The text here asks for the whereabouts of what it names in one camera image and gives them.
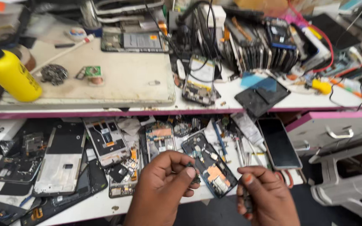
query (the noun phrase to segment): white drawer cabinet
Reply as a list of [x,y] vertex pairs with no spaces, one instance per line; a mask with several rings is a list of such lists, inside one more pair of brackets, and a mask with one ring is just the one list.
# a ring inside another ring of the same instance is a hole
[[286,126],[295,149],[313,153],[326,144],[362,133],[362,111],[309,112]]

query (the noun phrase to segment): phone display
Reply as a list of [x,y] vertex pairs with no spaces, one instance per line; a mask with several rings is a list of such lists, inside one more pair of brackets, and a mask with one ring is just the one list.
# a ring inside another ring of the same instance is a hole
[[269,158],[274,169],[302,168],[287,132],[279,119],[259,119],[259,129],[264,136]]

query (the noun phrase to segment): yellow clip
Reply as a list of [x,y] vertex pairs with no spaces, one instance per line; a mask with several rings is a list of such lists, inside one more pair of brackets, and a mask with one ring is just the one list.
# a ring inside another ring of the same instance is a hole
[[328,82],[321,82],[318,79],[312,80],[312,88],[319,90],[323,95],[327,95],[332,91],[332,86]]

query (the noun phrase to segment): phone battery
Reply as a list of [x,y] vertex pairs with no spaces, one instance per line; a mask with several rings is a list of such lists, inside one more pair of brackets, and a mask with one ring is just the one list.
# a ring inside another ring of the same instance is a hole
[[158,33],[124,33],[124,48],[161,49]]

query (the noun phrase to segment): stack of phone screens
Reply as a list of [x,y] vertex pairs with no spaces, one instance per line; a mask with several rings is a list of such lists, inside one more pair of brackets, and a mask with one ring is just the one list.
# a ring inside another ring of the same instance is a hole
[[280,19],[265,24],[246,24],[226,18],[230,43],[240,73],[253,69],[276,69],[288,72],[296,63],[299,52],[290,36],[288,24]]

